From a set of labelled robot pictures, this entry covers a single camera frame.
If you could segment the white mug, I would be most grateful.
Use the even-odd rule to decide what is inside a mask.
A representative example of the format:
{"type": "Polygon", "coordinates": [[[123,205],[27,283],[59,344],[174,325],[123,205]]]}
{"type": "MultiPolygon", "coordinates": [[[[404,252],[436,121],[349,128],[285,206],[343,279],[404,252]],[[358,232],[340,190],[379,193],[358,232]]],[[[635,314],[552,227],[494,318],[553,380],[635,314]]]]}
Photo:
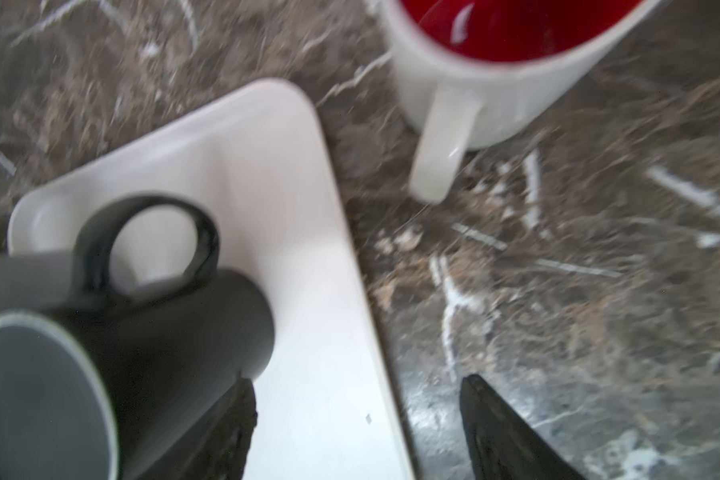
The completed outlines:
{"type": "Polygon", "coordinates": [[[568,51],[518,63],[472,60],[438,45],[399,1],[378,18],[405,119],[420,134],[410,195],[439,204],[465,153],[516,135],[566,93],[657,7],[640,1],[600,35],[568,51]]]}

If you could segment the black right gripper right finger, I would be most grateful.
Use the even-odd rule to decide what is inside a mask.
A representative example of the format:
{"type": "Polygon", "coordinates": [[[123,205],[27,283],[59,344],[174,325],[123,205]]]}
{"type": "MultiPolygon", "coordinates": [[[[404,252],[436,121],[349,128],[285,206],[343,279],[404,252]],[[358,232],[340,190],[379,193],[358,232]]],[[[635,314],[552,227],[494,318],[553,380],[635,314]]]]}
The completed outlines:
{"type": "Polygon", "coordinates": [[[462,379],[459,404],[475,478],[584,480],[481,376],[462,379]]]}

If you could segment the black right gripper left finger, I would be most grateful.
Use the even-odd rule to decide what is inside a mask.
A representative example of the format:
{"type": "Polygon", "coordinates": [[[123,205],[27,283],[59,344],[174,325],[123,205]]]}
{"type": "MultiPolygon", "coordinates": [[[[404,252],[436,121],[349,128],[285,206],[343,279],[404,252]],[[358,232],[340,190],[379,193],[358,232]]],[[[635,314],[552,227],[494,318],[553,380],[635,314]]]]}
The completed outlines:
{"type": "Polygon", "coordinates": [[[253,383],[240,377],[141,477],[241,479],[257,420],[253,383]]]}

